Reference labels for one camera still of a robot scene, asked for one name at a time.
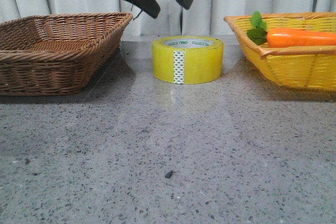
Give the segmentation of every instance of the basket rim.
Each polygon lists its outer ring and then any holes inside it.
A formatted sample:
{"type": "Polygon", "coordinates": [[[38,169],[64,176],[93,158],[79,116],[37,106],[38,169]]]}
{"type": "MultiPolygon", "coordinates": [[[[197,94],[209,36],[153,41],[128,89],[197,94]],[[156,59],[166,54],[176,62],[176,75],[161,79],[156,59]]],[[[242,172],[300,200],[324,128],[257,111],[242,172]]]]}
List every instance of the basket rim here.
{"type": "MultiPolygon", "coordinates": [[[[305,13],[271,13],[262,14],[263,19],[267,18],[301,18],[306,19],[318,19],[318,18],[334,18],[335,12],[305,12],[305,13]]],[[[224,21],[228,23],[232,31],[240,38],[247,47],[257,52],[261,59],[266,59],[268,56],[293,56],[300,57],[301,55],[335,55],[336,46],[295,46],[287,48],[269,48],[261,47],[255,44],[247,37],[247,34],[235,24],[236,20],[251,18],[251,15],[242,16],[226,16],[224,21]]]]}
{"type": "Polygon", "coordinates": [[[123,19],[118,20],[116,26],[112,27],[111,29],[107,29],[106,32],[92,41],[85,44],[82,48],[77,50],[0,50],[0,62],[1,61],[10,61],[14,59],[15,61],[26,61],[29,58],[29,61],[47,61],[48,58],[53,58],[55,61],[55,56],[58,55],[59,59],[64,59],[68,56],[71,56],[71,60],[74,60],[74,56],[81,56],[85,55],[85,51],[92,51],[92,47],[102,44],[103,41],[110,39],[116,33],[119,33],[121,30],[125,29],[127,24],[133,18],[131,13],[127,12],[111,12],[111,13],[75,13],[75,14],[49,14],[49,15],[31,15],[23,18],[17,18],[8,20],[6,22],[0,23],[1,27],[8,26],[17,22],[25,22],[27,20],[34,20],[34,19],[49,19],[49,18],[73,18],[73,17],[100,17],[100,16],[119,16],[123,17],[123,19]]]}

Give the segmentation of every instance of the tape label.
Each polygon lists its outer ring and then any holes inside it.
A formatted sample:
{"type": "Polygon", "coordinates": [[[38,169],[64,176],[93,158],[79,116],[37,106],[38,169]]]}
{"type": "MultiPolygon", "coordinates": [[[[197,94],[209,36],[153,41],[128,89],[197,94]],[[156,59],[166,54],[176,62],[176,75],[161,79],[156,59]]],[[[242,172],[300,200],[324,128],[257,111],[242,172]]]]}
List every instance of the tape label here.
{"type": "Polygon", "coordinates": [[[184,84],[184,51],[174,51],[174,83],[184,84]]]}
{"type": "Polygon", "coordinates": [[[201,48],[213,45],[213,41],[199,38],[176,38],[163,42],[166,46],[175,48],[201,48]]]}

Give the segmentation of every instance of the yellow tape roll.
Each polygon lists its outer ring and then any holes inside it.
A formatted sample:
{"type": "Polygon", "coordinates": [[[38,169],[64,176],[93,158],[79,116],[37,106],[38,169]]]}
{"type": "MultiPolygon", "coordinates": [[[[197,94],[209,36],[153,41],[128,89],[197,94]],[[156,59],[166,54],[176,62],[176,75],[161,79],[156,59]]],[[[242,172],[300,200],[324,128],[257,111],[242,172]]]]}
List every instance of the yellow tape roll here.
{"type": "Polygon", "coordinates": [[[222,75],[224,43],[201,36],[155,40],[153,72],[158,79],[177,84],[213,81],[222,75]]]}

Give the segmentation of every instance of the yellow wicker basket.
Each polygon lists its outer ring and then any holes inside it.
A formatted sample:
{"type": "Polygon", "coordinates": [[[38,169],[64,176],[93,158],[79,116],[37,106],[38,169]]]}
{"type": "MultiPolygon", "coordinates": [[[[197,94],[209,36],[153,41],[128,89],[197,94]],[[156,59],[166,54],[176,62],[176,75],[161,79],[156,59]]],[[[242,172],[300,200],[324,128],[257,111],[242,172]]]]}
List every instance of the yellow wicker basket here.
{"type": "MultiPolygon", "coordinates": [[[[264,14],[268,29],[291,27],[336,33],[336,13],[264,14]]],[[[227,16],[246,56],[260,72],[279,86],[336,91],[336,45],[269,48],[256,45],[246,35],[251,16],[227,16]]]]}
{"type": "Polygon", "coordinates": [[[0,24],[0,95],[75,94],[118,48],[129,13],[29,16],[0,24]]]}

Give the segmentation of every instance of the gray countertop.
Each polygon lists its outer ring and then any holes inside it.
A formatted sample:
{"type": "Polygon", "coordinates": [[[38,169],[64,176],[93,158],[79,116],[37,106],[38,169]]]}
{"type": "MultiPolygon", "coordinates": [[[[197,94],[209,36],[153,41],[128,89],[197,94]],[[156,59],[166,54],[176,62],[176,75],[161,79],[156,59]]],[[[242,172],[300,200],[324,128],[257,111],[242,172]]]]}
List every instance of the gray countertop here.
{"type": "Polygon", "coordinates": [[[0,223],[336,223],[335,95],[217,37],[212,82],[156,79],[140,37],[79,94],[0,97],[0,223]]]}

